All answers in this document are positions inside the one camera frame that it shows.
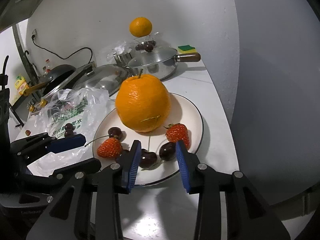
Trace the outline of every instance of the pot handle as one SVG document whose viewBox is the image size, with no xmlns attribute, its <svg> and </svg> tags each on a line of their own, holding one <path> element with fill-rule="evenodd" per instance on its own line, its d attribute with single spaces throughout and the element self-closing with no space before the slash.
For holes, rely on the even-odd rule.
<svg viewBox="0 0 320 240">
<path fill-rule="evenodd" d="M 201 60 L 201 55 L 199 53 L 186 53 L 179 54 L 175 56 L 177 62 L 198 62 Z"/>
<path fill-rule="evenodd" d="M 47 84 L 48 84 L 48 82 L 45 82 L 45 83 L 40 83 L 40 84 L 37 84 L 37 85 L 32 86 L 30 88 L 27 88 L 26 90 L 24 90 L 23 95 L 25 97 L 27 97 L 28 95 L 32 94 L 33 92 L 44 88 Z"/>
</svg>

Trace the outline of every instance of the silver bolt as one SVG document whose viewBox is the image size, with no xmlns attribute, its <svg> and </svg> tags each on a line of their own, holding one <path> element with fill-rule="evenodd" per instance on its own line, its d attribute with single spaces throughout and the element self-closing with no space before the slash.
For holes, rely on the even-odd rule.
<svg viewBox="0 0 320 240">
<path fill-rule="evenodd" d="M 240 179 L 243 177 L 243 173 L 241 171 L 235 171 L 234 176 Z"/>
<path fill-rule="evenodd" d="M 63 175 L 61 173 L 59 173 L 56 177 L 57 179 L 62 179 L 63 178 Z"/>
<path fill-rule="evenodd" d="M 83 172 L 77 172 L 76 174 L 75 174 L 75 177 L 76 177 L 76 179 L 81 179 L 82 177 L 84 176 L 84 174 L 83 174 Z"/>
<path fill-rule="evenodd" d="M 110 165 L 110 168 L 113 169 L 113 170 L 117 170 L 120 168 L 120 164 L 119 163 L 112 163 Z"/>
<path fill-rule="evenodd" d="M 199 170 L 205 170 L 207 167 L 208 167 L 208 166 L 205 165 L 204 163 L 198 164 L 198 169 L 199 169 Z"/>
<path fill-rule="evenodd" d="M 47 197 L 47 202 L 48 202 L 48 203 L 51 203 L 52 200 L 53 200 L 53 196 L 48 196 L 48 197 Z"/>
</svg>

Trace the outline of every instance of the gray wall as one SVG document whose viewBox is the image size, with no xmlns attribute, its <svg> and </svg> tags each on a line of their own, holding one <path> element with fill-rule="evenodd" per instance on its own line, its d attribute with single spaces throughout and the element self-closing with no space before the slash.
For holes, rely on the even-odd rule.
<svg viewBox="0 0 320 240">
<path fill-rule="evenodd" d="M 320 180 L 320 23 L 306 0 L 235 0 L 239 166 L 269 203 Z"/>
</svg>

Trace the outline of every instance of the red strawberry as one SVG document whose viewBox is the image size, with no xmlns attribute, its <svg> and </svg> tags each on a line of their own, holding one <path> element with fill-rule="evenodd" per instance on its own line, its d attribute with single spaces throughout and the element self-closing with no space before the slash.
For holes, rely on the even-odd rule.
<svg viewBox="0 0 320 240">
<path fill-rule="evenodd" d="M 97 154 L 102 158 L 115 158 L 122 151 L 121 143 L 116 138 L 108 138 L 98 148 Z"/>
<path fill-rule="evenodd" d="M 188 136 L 188 129 L 184 124 L 169 124 L 166 136 L 169 142 L 177 142 L 183 140 L 187 149 L 190 148 L 190 140 Z"/>
</svg>

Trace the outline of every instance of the large orange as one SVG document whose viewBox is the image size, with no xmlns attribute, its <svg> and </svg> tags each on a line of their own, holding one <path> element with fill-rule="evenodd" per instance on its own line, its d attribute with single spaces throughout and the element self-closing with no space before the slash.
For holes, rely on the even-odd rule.
<svg viewBox="0 0 320 240">
<path fill-rule="evenodd" d="M 147 36 L 152 31 L 152 23 L 145 17 L 135 18 L 129 25 L 129 31 L 138 38 Z"/>
<path fill-rule="evenodd" d="M 171 109 L 170 95 L 155 76 L 127 78 L 116 97 L 122 123 L 136 132 L 150 132 L 163 124 Z"/>
</svg>

